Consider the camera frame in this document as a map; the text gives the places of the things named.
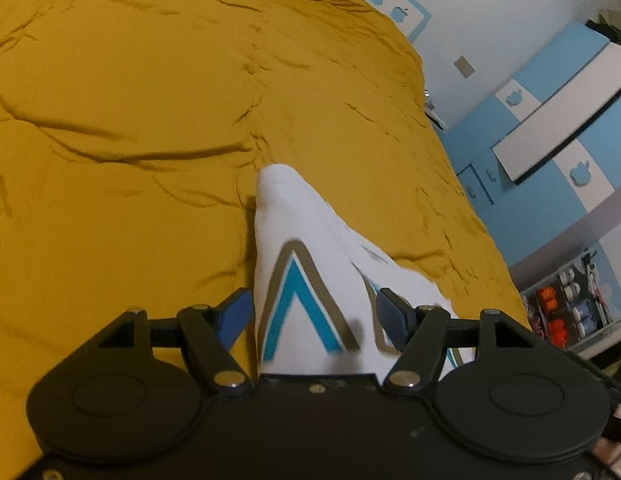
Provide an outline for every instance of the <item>orange object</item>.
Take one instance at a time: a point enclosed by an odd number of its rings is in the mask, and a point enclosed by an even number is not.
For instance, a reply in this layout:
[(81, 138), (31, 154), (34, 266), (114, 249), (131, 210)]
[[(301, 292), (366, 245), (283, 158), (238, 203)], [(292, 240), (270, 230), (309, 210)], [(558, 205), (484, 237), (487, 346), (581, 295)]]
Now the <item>orange object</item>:
[(566, 343), (568, 339), (569, 334), (564, 328), (551, 333), (551, 343), (553, 343), (553, 346), (556, 346), (558, 348), (566, 348)]
[(549, 286), (545, 286), (544, 288), (541, 288), (537, 294), (539, 294), (540, 298), (542, 298), (543, 301), (548, 301), (548, 300), (554, 300), (555, 299), (555, 289), (552, 288), (550, 285)]
[(546, 312), (552, 312), (553, 310), (557, 310), (557, 300), (553, 298), (552, 300), (545, 301), (544, 309), (546, 310)]
[(561, 319), (556, 319), (555, 321), (552, 321), (549, 323), (549, 331), (551, 333), (558, 333), (561, 331), (564, 331), (564, 322)]

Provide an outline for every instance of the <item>bed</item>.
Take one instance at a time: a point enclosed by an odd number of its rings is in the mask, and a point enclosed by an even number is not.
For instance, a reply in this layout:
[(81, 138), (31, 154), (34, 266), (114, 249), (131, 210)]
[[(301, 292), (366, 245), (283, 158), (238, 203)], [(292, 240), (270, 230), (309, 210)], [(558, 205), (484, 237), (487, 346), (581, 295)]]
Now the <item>bed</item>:
[(0, 480), (39, 455), (29, 389), (99, 328), (252, 285), (272, 162), (460, 317), (526, 323), (423, 107), (363, 0), (0, 0)]

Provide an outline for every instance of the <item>black device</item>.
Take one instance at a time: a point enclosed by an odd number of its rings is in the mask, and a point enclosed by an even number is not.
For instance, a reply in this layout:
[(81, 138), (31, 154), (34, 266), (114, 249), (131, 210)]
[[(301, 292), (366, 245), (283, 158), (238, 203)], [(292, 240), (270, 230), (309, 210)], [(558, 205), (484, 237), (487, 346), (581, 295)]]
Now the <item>black device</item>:
[[(451, 319), (388, 289), (401, 350), (370, 375), (253, 383), (228, 350), (250, 291), (175, 319), (122, 314), (28, 397), (44, 456), (22, 480), (614, 479), (591, 454), (620, 402), (606, 379), (499, 310)], [(189, 373), (152, 349), (181, 349)], [(439, 380), (449, 348), (475, 361)]]

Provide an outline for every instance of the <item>round black pad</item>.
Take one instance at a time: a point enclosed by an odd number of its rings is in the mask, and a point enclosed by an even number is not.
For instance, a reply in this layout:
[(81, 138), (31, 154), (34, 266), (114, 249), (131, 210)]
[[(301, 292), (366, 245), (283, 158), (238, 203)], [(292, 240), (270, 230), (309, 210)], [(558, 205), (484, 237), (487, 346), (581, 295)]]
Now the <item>round black pad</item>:
[[(109, 352), (118, 358), (104, 358)], [(200, 410), (198, 384), (157, 361), (122, 359), (102, 349), (90, 360), (64, 362), (28, 398), (31, 427), (45, 450), (89, 463), (125, 463), (167, 449)]]
[(125, 375), (100, 375), (81, 383), (72, 394), (73, 404), (87, 415), (108, 418), (139, 408), (148, 396), (142, 381)]
[(543, 463), (595, 444), (609, 415), (604, 388), (554, 352), (502, 349), (457, 368), (435, 391), (451, 433), (510, 462)]
[(507, 413), (540, 416), (559, 408), (564, 390), (545, 377), (513, 374), (495, 381), (489, 390), (493, 404)]

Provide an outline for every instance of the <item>light switch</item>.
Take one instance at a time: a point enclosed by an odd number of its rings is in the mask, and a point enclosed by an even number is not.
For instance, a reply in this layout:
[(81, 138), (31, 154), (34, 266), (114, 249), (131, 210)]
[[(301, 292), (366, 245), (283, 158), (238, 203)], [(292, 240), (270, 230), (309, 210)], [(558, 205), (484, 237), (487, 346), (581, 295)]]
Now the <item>light switch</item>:
[(473, 66), (463, 56), (460, 56), (460, 59), (455, 61), (454, 65), (466, 79), (468, 79), (475, 73), (475, 69), (473, 68)]

